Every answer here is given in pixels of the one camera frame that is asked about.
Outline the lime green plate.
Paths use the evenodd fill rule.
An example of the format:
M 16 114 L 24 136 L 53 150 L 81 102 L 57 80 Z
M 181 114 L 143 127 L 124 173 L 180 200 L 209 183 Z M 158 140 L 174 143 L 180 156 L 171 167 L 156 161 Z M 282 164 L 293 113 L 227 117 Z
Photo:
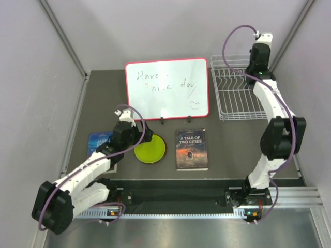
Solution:
M 167 146 L 159 135 L 154 134 L 150 142 L 140 143 L 134 148 L 136 158 L 145 164 L 154 164 L 166 154 Z

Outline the red floral plate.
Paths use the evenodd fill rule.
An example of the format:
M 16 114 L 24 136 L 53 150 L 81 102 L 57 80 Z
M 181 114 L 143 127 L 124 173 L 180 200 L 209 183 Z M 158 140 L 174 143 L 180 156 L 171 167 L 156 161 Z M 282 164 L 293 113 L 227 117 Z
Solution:
M 144 163 L 155 164 L 161 161 L 167 154 L 167 144 L 165 140 L 154 134 L 152 140 L 147 143 Z

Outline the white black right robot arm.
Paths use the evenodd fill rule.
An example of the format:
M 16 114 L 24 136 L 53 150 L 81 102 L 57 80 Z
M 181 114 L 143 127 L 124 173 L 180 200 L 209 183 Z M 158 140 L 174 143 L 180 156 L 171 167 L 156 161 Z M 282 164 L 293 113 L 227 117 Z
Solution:
M 260 139 L 261 157 L 245 179 L 241 203 L 256 204 L 267 196 L 270 181 L 299 152 L 306 120 L 296 117 L 285 104 L 277 88 L 276 78 L 269 70 L 270 46 L 255 43 L 250 50 L 246 82 L 260 101 L 268 125 Z

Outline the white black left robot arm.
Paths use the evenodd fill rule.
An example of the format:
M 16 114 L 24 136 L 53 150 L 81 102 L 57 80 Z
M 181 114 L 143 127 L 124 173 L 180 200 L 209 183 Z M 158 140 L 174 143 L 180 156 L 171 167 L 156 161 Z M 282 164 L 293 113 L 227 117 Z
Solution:
M 45 181 L 39 187 L 31 216 L 38 222 L 40 231 L 59 235 L 81 212 L 101 203 L 116 202 L 117 192 L 96 178 L 113 168 L 125 153 L 152 140 L 153 131 L 146 121 L 140 123 L 142 130 L 134 123 L 119 121 L 112 136 L 85 162 L 65 177 L 55 182 Z

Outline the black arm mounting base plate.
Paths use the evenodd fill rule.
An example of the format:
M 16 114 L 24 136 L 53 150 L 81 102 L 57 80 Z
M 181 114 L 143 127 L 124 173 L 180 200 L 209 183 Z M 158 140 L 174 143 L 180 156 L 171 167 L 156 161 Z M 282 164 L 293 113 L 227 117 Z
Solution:
M 268 188 L 257 190 L 246 180 L 111 180 L 117 197 L 129 206 L 142 203 L 208 203 L 225 207 L 270 206 Z

